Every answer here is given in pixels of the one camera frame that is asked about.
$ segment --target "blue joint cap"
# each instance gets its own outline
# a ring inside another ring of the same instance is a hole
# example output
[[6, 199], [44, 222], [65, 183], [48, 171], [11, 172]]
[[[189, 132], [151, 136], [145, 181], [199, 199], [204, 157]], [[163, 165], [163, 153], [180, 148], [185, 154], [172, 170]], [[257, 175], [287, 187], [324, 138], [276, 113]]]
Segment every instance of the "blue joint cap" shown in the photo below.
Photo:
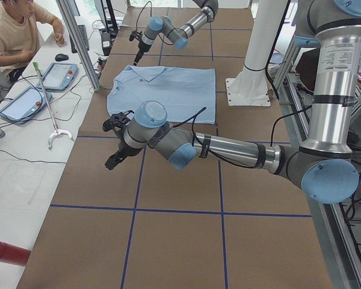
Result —
[[167, 120], [167, 112], [157, 101], [145, 101], [136, 110], [134, 119], [145, 128], [158, 128]]
[[334, 2], [346, 14], [361, 17], [361, 0], [334, 0]]
[[321, 47], [320, 42], [317, 38], [294, 36], [295, 45], [299, 48], [319, 48]]
[[191, 143], [185, 143], [173, 152], [173, 154], [168, 158], [168, 162], [172, 164], [175, 169], [182, 170], [195, 158], [196, 155], [197, 151]]
[[159, 16], [152, 16], [149, 22], [149, 27], [154, 31], [162, 30], [163, 20]]
[[347, 160], [325, 160], [312, 166], [301, 180], [301, 189], [324, 204], [336, 204], [350, 197], [359, 185], [359, 174]]
[[179, 50], [182, 50], [187, 45], [187, 43], [188, 43], [187, 38], [181, 38], [181, 39], [178, 39], [177, 41], [175, 41], [174, 45]]

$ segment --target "tablet screen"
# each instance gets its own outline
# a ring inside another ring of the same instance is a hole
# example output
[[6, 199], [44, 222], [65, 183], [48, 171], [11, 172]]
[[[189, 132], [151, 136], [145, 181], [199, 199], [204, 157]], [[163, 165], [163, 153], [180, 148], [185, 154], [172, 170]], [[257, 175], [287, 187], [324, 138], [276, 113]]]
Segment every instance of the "tablet screen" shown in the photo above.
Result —
[[45, 87], [61, 87], [66, 79], [71, 64], [54, 64], [44, 77], [43, 84]]
[[28, 89], [24, 94], [16, 98], [9, 106], [1, 111], [11, 119], [21, 119], [25, 117], [27, 111], [29, 111], [36, 102], [42, 102], [43, 93], [35, 90]]

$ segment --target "red cylinder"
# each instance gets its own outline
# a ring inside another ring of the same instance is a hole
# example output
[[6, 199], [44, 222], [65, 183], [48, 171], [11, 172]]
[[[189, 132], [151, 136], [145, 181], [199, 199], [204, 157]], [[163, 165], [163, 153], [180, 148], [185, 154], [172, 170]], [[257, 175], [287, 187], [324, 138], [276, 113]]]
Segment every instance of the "red cylinder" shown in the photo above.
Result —
[[0, 262], [25, 266], [31, 251], [0, 241]]

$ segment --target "computer mouse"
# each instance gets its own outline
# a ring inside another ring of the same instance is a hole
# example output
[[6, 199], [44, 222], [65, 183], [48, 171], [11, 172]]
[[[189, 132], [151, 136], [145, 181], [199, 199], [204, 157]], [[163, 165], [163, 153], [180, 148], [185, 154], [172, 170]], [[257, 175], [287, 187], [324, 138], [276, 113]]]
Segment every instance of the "computer mouse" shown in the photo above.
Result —
[[68, 55], [67, 54], [63, 54], [63, 53], [59, 53], [55, 56], [55, 60], [56, 61], [64, 61], [68, 59]]

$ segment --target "blue tablet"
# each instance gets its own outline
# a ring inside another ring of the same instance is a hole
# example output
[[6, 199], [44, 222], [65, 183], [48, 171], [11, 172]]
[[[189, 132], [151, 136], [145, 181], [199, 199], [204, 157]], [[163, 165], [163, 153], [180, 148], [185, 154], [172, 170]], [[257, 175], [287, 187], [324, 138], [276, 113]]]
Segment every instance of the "blue tablet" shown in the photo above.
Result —
[[[50, 100], [52, 94], [47, 92], [47, 98]], [[11, 100], [4, 108], [0, 110], [0, 116], [16, 123], [23, 124], [35, 116], [47, 105], [43, 92], [34, 87], [28, 87], [18, 96]]]
[[42, 76], [44, 87], [46, 90], [61, 92], [70, 85], [77, 72], [78, 66], [74, 63], [51, 63]]

